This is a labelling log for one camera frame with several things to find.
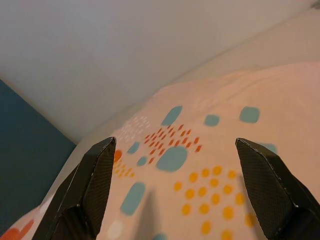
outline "red dash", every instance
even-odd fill
[[[154,157],[152,157],[150,160],[149,160],[149,162],[148,162],[148,164],[151,164],[153,161],[154,161]]]
[[[161,149],[160,153],[159,153],[159,156],[161,156],[163,153],[164,153],[165,149]]]
[[[199,145],[199,146],[196,148],[195,152],[196,152],[196,153],[199,152],[200,149],[201,149],[201,147],[202,147],[202,145]]]

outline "teal wall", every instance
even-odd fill
[[[74,148],[0,80],[0,236],[41,203]]]

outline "teal rounded square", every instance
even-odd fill
[[[208,127],[217,126],[220,122],[220,117],[218,115],[209,114],[205,117],[204,125]]]
[[[256,107],[245,106],[240,113],[240,121],[255,124],[260,117],[260,110]]]

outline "patterned fabric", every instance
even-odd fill
[[[246,138],[280,155],[319,201],[319,89],[320,63],[161,89],[113,134],[112,184],[97,239],[265,239],[235,140]],[[31,219],[13,227],[21,231]],[[30,236],[41,217],[33,219]]]

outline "orange dot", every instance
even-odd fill
[[[149,160],[148,164],[151,164],[154,160],[155,160],[155,158],[152,157],[152,158]]]
[[[20,232],[17,228],[13,227],[8,229],[2,236],[1,240],[17,240],[19,239]]]
[[[207,193],[207,189],[203,186],[199,188],[198,194],[200,197],[203,197],[204,195],[206,195]]]
[[[159,152],[159,156],[161,156],[164,153],[165,149],[161,149],[161,151]]]
[[[256,216],[252,213],[248,213],[247,215],[245,215],[244,222],[245,222],[245,225],[252,228],[255,225]]]
[[[201,233],[203,235],[207,235],[210,233],[210,230],[211,230],[211,223],[210,221],[205,221],[204,223],[202,223],[202,226],[201,226]]]
[[[218,179],[216,179],[216,178],[211,179],[211,181],[210,181],[211,187],[216,187],[216,186],[218,186],[218,184],[219,184]]]
[[[185,197],[186,197],[187,199],[192,199],[194,196],[195,196],[195,190],[193,190],[193,189],[188,189],[188,190],[185,192]]]
[[[188,140],[188,138],[185,137],[185,138],[183,139],[183,141],[182,141],[182,144],[185,144],[185,143],[187,142],[187,140]]]
[[[223,217],[225,220],[230,220],[234,217],[234,209],[231,206],[226,206],[223,209]]]
[[[196,147],[196,150],[195,150],[195,152],[196,152],[196,153],[200,152],[200,150],[201,150],[201,147],[202,147],[202,145],[199,145],[199,146],[197,146],[197,147]]]
[[[239,192],[239,193],[237,193],[237,194],[235,195],[235,202],[236,202],[236,204],[238,204],[238,205],[242,205],[242,204],[245,203],[245,197],[244,197],[244,195],[243,195],[241,192]]]
[[[208,168],[205,168],[202,170],[202,173],[201,173],[202,177],[206,178],[209,176],[209,174],[210,174],[210,170]]]
[[[174,186],[173,189],[177,192],[182,188],[182,183],[180,181],[177,181]]]
[[[34,224],[34,220],[31,219],[24,227],[23,229],[21,230],[19,236],[20,238],[19,239],[22,239],[28,232],[29,230],[31,229],[32,225]]]
[[[191,212],[191,206],[189,204],[185,204],[182,207],[182,214],[188,215]]]
[[[120,149],[117,149],[115,152],[114,152],[114,162],[118,162],[118,160],[121,158],[122,156],[122,151]]]
[[[194,183],[195,181],[197,181],[197,179],[198,179],[198,174],[196,172],[193,172],[193,173],[190,174],[189,181],[191,183]]]
[[[237,176],[237,174],[236,174],[235,171],[232,171],[232,170],[229,171],[229,173],[228,173],[228,178],[230,178],[230,179],[235,179],[236,176]]]
[[[232,193],[232,186],[230,186],[230,185],[225,185],[224,186],[224,188],[223,188],[223,191],[224,191],[224,193],[225,194],[230,194],[230,193]]]
[[[214,174],[214,175],[220,175],[221,172],[222,172],[222,167],[221,167],[221,166],[215,166],[215,167],[213,168],[213,174]]]
[[[220,196],[217,193],[212,194],[211,196],[211,202],[213,205],[217,205],[220,201]]]
[[[199,212],[201,214],[207,214],[209,212],[209,205],[206,203],[201,204],[201,206],[199,207]]]
[[[232,232],[230,230],[223,230],[221,240],[233,240]]]

